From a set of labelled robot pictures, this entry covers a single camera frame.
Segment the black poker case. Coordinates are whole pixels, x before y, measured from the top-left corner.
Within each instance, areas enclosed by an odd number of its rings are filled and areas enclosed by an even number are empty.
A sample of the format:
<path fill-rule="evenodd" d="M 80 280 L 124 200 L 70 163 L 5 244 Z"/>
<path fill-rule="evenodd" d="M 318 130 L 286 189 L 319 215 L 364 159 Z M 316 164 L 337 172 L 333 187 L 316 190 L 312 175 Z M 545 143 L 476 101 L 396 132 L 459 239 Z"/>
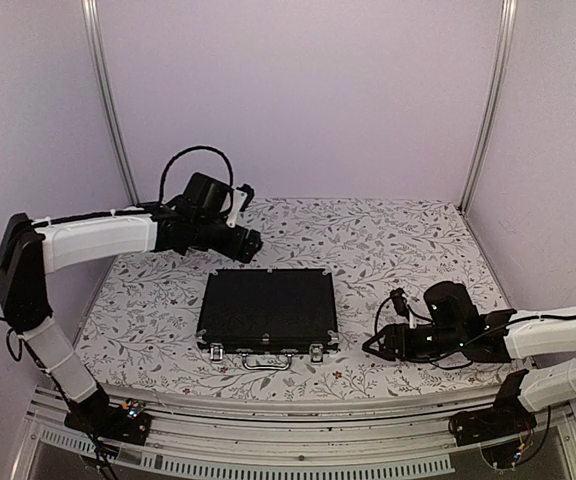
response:
<path fill-rule="evenodd" d="M 296 355 L 319 364 L 339 351 L 332 274 L 321 268 L 219 269 L 209 274 L 195 339 L 217 363 L 227 354 Z"/>

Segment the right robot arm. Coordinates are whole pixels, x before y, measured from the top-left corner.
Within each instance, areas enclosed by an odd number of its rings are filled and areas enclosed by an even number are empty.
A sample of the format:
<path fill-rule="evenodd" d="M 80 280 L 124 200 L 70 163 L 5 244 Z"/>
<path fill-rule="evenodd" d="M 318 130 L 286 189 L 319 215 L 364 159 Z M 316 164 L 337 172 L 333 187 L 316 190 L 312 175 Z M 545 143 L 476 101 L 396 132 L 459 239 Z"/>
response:
<path fill-rule="evenodd" d="M 537 412 L 576 398 L 576 306 L 481 313 L 466 287 L 452 281 L 432 285 L 423 298 L 430 316 L 414 326 L 404 291 L 392 291 L 389 301 L 403 320 L 376 329 L 363 343 L 363 351 L 383 360 L 417 364 L 437 363 L 455 354 L 491 364 L 571 354 L 562 363 L 507 376 L 495 398 L 498 404 L 485 415 L 485 427 L 495 436 L 505 436 L 520 424 L 524 411 Z"/>

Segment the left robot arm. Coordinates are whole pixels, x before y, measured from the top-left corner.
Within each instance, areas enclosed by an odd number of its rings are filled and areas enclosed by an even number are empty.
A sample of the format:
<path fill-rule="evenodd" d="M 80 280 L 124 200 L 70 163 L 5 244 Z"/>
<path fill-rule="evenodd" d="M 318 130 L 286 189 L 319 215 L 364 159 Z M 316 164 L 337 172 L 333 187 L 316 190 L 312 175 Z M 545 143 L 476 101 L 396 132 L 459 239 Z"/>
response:
<path fill-rule="evenodd" d="M 261 249 L 261 235 L 238 223 L 253 187 L 193 174 L 169 201 L 66 217 L 7 220 L 0 242 L 0 321 L 17 335 L 40 369 L 78 405 L 79 419 L 96 434 L 116 426 L 116 412 L 99 397 L 96 379 L 74 350 L 74 328 L 63 320 L 68 274 L 93 271 L 94 284 L 74 283 L 75 297 L 91 304 L 112 261 L 123 255 L 213 251 L 241 264 Z"/>

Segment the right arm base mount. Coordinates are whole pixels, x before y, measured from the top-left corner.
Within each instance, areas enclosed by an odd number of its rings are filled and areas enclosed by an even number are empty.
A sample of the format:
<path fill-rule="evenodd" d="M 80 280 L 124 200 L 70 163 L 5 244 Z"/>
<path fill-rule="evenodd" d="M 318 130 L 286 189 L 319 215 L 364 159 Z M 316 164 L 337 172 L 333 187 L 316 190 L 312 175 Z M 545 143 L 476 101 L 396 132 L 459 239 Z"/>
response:
<path fill-rule="evenodd" d="M 487 442 L 534 429 L 536 417 L 517 400 L 495 402 L 477 410 L 460 411 L 448 420 L 458 446 Z"/>

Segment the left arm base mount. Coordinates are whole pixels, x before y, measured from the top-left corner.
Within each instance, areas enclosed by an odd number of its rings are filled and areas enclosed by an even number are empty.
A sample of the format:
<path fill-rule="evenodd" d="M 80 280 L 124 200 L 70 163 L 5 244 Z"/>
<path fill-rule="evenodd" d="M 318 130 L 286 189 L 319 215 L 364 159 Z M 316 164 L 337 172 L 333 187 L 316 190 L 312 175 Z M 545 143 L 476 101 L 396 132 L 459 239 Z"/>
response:
<path fill-rule="evenodd" d="M 75 401 L 65 393 L 62 397 L 68 407 L 64 421 L 66 427 L 90 435 L 95 440 L 103 438 L 145 445 L 153 417 L 146 412 L 144 401 L 128 398 L 113 405 L 99 383 L 81 401 Z"/>

